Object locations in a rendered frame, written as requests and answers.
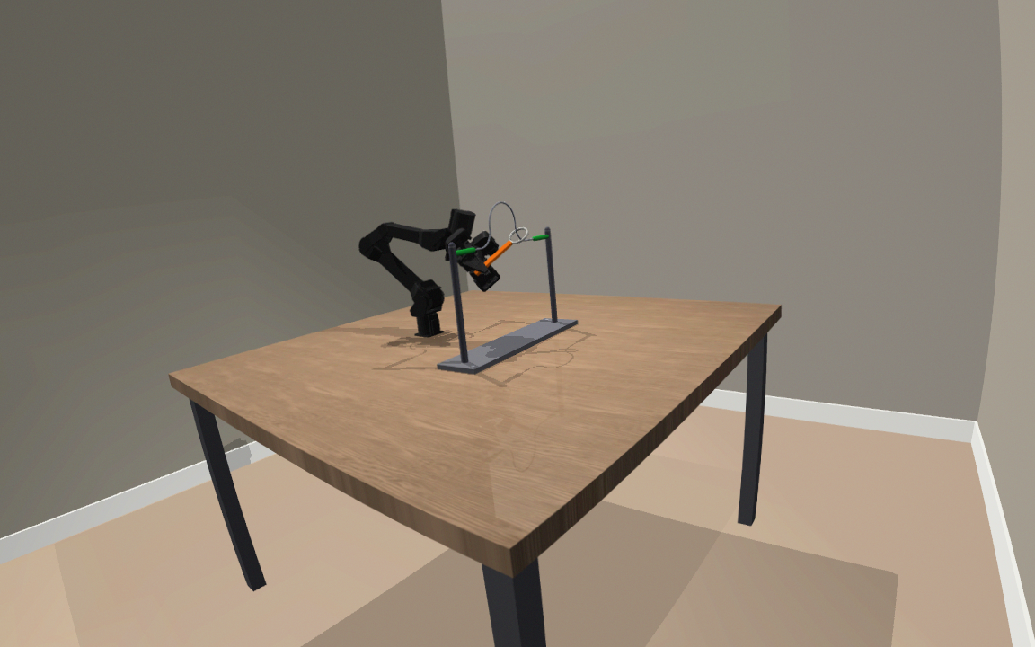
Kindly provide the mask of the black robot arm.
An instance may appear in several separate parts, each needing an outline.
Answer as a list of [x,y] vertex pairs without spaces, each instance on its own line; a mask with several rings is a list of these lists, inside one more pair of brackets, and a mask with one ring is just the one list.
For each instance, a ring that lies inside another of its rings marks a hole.
[[432,337],[443,334],[440,329],[438,311],[442,311],[445,294],[435,281],[420,281],[419,276],[413,273],[408,267],[391,253],[389,243],[392,238],[406,239],[414,242],[420,247],[434,251],[447,249],[445,261],[449,261],[448,247],[445,245],[447,238],[457,229],[465,229],[472,234],[473,224],[476,214],[471,210],[452,209],[449,212],[448,228],[442,229],[420,229],[417,226],[403,226],[400,224],[381,224],[371,232],[368,236],[360,239],[358,248],[362,255],[366,255],[369,261],[381,263],[385,269],[389,270],[395,278],[400,281],[414,300],[414,306],[410,312],[413,318],[418,320],[418,334],[414,336]]

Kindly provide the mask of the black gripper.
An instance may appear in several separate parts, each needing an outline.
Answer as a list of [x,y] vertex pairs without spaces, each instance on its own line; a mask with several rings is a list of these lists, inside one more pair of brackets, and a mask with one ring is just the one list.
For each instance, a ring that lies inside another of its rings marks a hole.
[[[475,249],[478,249],[478,246],[475,246],[473,244],[468,247],[467,246],[468,243],[471,244],[471,242],[469,242],[468,239],[473,239],[471,237],[471,234],[469,234],[467,230],[465,230],[464,228],[457,229],[457,232],[454,232],[453,234],[451,234],[451,236],[447,238],[447,242],[445,243],[445,245],[448,247],[449,243],[453,242],[455,243],[457,251],[469,249],[469,247],[475,247]],[[460,266],[464,267],[467,273],[468,271],[471,272],[469,274],[471,274],[473,281],[475,281],[475,284],[477,284],[478,289],[480,289],[483,292],[486,292],[486,290],[491,288],[492,284],[496,283],[497,281],[500,281],[500,274],[497,273],[497,271],[494,270],[491,265],[486,267],[484,263],[486,261],[486,258],[483,260],[482,254],[483,253],[481,253],[481,249],[478,249],[475,251],[475,253],[457,255],[457,263]],[[474,271],[479,271],[481,274],[477,276],[475,273],[473,273]]]

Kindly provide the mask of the orange bar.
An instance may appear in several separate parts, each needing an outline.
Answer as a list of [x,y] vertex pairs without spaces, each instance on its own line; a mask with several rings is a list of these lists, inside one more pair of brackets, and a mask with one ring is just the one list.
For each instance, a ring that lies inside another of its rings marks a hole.
[[[512,232],[512,234],[509,235],[509,240],[506,242],[506,244],[504,244],[504,246],[500,247],[499,251],[497,251],[489,259],[486,259],[486,261],[484,262],[486,267],[491,265],[494,261],[496,261],[496,259],[500,257],[500,255],[505,253],[510,246],[512,246],[513,244],[520,244],[521,242],[523,242],[523,239],[526,239],[528,237],[529,234],[528,228],[526,228],[525,226],[519,226],[518,230],[526,230],[526,236],[520,239],[520,241],[518,242],[512,242],[512,235],[515,233],[514,230],[514,232]],[[481,274],[479,271],[474,271],[473,273],[475,273],[477,276]]]

